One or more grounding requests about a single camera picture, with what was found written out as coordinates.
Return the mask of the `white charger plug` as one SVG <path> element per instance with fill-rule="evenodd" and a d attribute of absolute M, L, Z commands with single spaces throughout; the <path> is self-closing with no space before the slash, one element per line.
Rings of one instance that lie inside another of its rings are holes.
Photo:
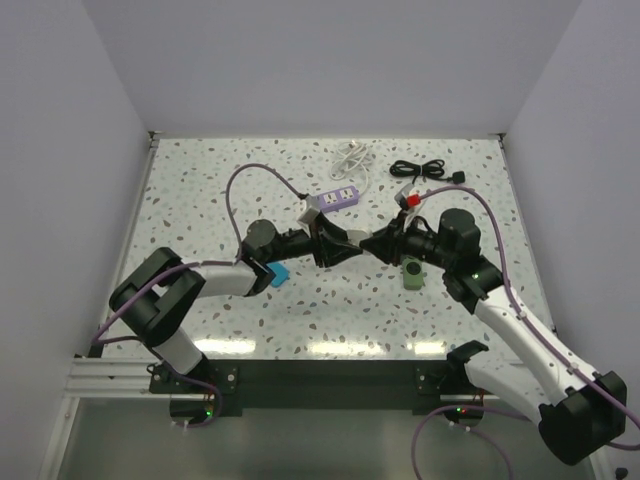
<path fill-rule="evenodd" d="M 358 244 L 363 239 L 366 239 L 369 236 L 369 233 L 362 229 L 352 229 L 347 231 L 347 235 L 351 243 Z"/>

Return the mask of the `blue charger plug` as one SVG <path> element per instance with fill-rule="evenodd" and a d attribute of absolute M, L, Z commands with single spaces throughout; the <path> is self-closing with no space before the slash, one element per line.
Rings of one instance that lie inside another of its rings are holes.
<path fill-rule="evenodd" d="M 279 288 L 289 280 L 290 272 L 283 264 L 279 262 L 269 263 L 268 268 L 274 274 L 270 283 L 273 288 Z"/>

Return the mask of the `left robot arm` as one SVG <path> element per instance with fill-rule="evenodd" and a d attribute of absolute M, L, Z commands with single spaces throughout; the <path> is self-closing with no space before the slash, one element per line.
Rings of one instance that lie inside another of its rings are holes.
<path fill-rule="evenodd" d="M 253 222 L 235 263 L 187 261 L 168 247 L 157 249 L 111 294 L 109 306 L 152 354 L 172 369 L 185 392 L 210 377 L 206 356 L 181 328 L 194 302 L 214 296 L 252 297 L 275 278 L 271 263 L 311 255 L 328 268 L 363 253 L 345 230 L 318 217 L 305 231 L 277 231 L 268 220 Z"/>

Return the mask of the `green power strip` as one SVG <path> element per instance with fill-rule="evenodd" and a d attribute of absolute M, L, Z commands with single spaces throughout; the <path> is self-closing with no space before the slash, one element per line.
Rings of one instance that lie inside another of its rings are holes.
<path fill-rule="evenodd" d="M 424 273 L 422 262 L 410 256 L 402 260 L 403 287 L 408 291 L 419 291 L 424 286 Z"/>

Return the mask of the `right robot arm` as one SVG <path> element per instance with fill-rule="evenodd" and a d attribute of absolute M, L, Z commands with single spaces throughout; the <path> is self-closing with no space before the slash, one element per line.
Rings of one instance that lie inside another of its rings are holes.
<path fill-rule="evenodd" d="M 549 450 L 575 465 L 624 433 L 627 386 L 613 371 L 600 373 L 547 329 L 509 286 L 504 271 L 482 255 L 480 239 L 470 212 L 448 209 L 435 232 L 407 227 L 397 218 L 360 246 L 387 264 L 410 256 L 442 269 L 448 295 L 511 348 L 544 398 L 529 404 L 524 393 L 493 374 L 486 377 L 488 390 L 528 415 Z"/>

